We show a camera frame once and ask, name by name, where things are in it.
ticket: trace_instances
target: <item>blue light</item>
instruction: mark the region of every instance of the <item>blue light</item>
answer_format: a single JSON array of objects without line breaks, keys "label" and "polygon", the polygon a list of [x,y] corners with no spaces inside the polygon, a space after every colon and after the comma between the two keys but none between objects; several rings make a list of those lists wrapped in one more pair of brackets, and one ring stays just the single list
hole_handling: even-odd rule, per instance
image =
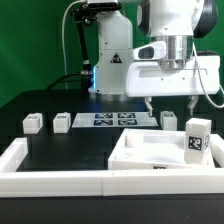
[{"label": "blue light", "polygon": [[96,89],[96,66],[93,67],[93,89]]}]

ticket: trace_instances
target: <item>white tray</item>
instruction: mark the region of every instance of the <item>white tray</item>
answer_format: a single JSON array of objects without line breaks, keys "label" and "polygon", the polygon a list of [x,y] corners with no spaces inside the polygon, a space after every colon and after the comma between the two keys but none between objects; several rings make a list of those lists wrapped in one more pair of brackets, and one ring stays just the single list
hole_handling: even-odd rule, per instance
[{"label": "white tray", "polygon": [[211,151],[206,165],[184,160],[185,132],[125,129],[110,158],[110,170],[214,168]]},{"label": "white tray", "polygon": [[[223,167],[224,141],[211,135],[210,147]],[[26,154],[15,139],[0,157],[0,197],[224,193],[223,168],[16,172]]]}]

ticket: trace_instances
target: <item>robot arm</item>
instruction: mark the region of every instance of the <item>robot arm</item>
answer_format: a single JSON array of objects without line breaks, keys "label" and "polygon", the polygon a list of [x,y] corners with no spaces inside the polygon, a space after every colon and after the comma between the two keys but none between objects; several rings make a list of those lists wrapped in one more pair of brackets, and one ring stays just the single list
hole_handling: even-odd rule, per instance
[{"label": "robot arm", "polygon": [[[151,37],[151,42],[133,50],[126,94],[130,97],[204,94],[193,55],[193,38],[210,32],[216,19],[213,0],[143,0],[138,7],[138,27]],[[217,93],[219,56],[199,56],[198,60],[207,92]]]}]

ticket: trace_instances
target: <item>green background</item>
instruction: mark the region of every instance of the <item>green background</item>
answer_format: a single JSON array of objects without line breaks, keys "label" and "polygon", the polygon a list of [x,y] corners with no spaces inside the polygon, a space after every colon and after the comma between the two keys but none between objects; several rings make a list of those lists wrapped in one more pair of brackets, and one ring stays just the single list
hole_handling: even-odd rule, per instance
[{"label": "green background", "polygon": [[[71,0],[0,0],[0,107],[26,90],[45,89],[64,75],[61,24]],[[224,57],[224,2],[216,0],[218,24],[205,38],[196,40],[199,50],[213,50]],[[148,42],[136,27],[136,4],[125,4],[134,27],[134,47]],[[92,65],[98,60],[97,26],[85,28]],[[66,20],[68,72],[82,68],[76,24]],[[220,68],[223,83],[224,69]]]}]

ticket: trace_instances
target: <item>small white cube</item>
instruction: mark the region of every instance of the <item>small white cube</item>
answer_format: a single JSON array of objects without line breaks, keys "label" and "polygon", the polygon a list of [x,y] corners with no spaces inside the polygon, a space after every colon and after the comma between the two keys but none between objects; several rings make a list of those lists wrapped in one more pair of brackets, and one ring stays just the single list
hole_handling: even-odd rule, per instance
[{"label": "small white cube", "polygon": [[70,113],[58,113],[53,120],[54,133],[67,133],[71,126]]},{"label": "small white cube", "polygon": [[211,124],[211,120],[198,118],[192,118],[186,123],[184,159],[187,163],[207,163]]},{"label": "small white cube", "polygon": [[29,114],[23,120],[24,134],[37,134],[43,126],[43,116],[40,113]]},{"label": "small white cube", "polygon": [[162,111],[160,113],[160,124],[163,130],[176,131],[177,130],[177,117],[172,111]]}]

